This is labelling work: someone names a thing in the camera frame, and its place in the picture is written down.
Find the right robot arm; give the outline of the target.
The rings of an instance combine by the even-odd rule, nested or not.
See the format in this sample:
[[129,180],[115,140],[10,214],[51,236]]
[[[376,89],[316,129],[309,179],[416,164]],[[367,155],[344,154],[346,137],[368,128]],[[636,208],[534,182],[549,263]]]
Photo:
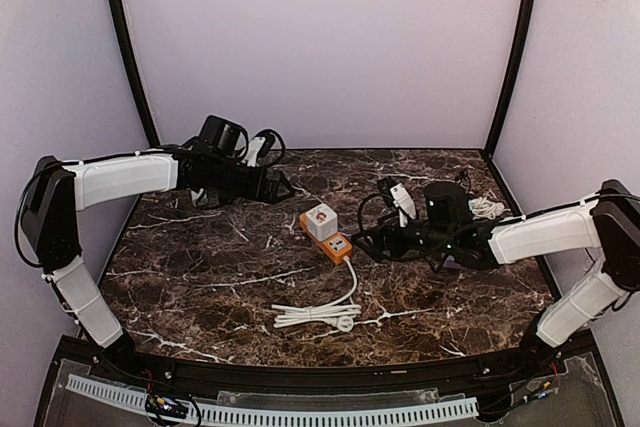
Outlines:
[[559,349],[574,332],[639,290],[639,199],[615,179],[577,201],[504,219],[475,217],[467,191],[454,182],[425,187],[424,218],[404,186],[390,178],[379,181],[375,195],[390,214],[371,228],[360,225],[351,241],[377,262],[437,256],[491,270],[529,257],[601,249],[569,293],[535,317],[521,340],[523,350]]

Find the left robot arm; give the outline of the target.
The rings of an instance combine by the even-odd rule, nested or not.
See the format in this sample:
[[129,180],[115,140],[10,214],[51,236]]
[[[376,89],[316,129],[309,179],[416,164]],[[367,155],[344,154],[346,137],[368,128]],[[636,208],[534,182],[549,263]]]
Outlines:
[[61,303],[103,350],[130,343],[83,260],[77,215],[95,205],[150,192],[217,190],[232,198],[277,204],[294,195],[286,176],[213,153],[165,146],[61,161],[41,158],[18,204],[14,239],[26,239]]

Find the white cube adapter with sticker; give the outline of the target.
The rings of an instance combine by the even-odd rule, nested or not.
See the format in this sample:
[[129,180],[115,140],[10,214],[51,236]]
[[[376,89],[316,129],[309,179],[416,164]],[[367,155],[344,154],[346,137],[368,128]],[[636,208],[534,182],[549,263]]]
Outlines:
[[317,241],[323,242],[338,232],[338,216],[328,205],[321,203],[304,214],[306,228]]

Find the orange power strip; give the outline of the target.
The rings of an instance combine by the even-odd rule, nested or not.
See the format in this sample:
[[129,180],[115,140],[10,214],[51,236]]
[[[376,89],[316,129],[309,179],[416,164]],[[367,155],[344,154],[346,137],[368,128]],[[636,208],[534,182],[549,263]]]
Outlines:
[[299,216],[299,221],[303,232],[335,265],[343,264],[346,258],[351,259],[353,246],[342,233],[337,232],[333,237],[327,240],[318,241],[307,228],[307,219],[305,214],[301,214]]

